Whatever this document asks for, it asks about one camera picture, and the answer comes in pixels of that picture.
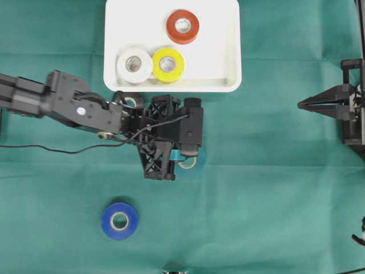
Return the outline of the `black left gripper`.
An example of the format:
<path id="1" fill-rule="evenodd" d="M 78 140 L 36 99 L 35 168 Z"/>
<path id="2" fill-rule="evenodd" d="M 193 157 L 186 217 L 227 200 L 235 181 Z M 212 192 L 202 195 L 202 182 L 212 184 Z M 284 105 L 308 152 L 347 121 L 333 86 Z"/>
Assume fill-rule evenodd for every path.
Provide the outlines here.
<path id="1" fill-rule="evenodd" d="M 154 96 L 148 106 L 141 95 L 121 96 L 121 134 L 136 145 L 146 179 L 175 180 L 174 162 L 185 160 L 173 150 L 176 144 L 159 133 L 162 127 L 154 126 L 172 120 L 180 104 L 171 95 Z"/>

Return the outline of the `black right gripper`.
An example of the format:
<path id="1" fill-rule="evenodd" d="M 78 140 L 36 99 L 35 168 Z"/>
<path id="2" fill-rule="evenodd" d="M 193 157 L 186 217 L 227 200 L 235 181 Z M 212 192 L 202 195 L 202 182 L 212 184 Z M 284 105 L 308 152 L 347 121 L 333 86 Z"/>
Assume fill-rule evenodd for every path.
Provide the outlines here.
<path id="1" fill-rule="evenodd" d="M 298 108 L 343 122 L 343 144 L 364 159 L 364 59 L 341 61 L 343 84 L 298 103 Z M 360 83 L 350 83 L 350 70 L 360 70 Z"/>

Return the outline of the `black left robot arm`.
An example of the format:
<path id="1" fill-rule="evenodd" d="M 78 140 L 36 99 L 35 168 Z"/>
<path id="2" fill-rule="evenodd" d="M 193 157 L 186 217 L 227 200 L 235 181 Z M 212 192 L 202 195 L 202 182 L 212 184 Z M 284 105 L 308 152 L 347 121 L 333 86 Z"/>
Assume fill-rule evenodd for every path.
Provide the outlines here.
<path id="1" fill-rule="evenodd" d="M 47 116 L 67 127 L 111 140 L 111 147 L 135 145 L 146 179 L 175 179 L 170 156 L 179 143 L 162 136 L 160 130 L 187 118 L 188 111 L 180 103 L 167 95 L 154 97 L 147 107 L 140 94 L 122 91 L 107 101 L 91 92 L 84 79 L 58 70 L 51 72 L 45 83 L 1 75 L 2 110 L 35 118 Z"/>

